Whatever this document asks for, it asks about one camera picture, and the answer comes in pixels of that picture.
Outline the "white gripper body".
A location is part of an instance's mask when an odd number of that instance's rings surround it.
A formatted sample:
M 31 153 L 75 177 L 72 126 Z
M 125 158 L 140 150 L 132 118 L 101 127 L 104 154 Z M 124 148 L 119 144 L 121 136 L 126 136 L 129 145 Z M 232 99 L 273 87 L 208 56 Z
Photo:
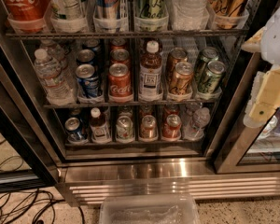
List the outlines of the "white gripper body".
M 264 26 L 260 40 L 260 53 L 263 60 L 280 65 L 280 7 Z

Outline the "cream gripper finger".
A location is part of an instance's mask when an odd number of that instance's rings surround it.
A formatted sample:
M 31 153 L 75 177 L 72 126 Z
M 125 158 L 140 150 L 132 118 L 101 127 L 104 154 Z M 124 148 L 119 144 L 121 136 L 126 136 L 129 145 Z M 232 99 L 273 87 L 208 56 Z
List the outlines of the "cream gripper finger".
M 273 66 L 266 73 L 257 72 L 250 100 L 245 108 L 244 126 L 258 128 L 267 123 L 280 107 L 280 66 Z
M 261 41 L 263 38 L 264 31 L 265 31 L 265 28 L 262 27 L 257 32 L 255 32 L 250 38 L 248 38 L 242 44 L 241 50 L 249 52 L 249 53 L 255 53 L 255 52 L 262 53 Z

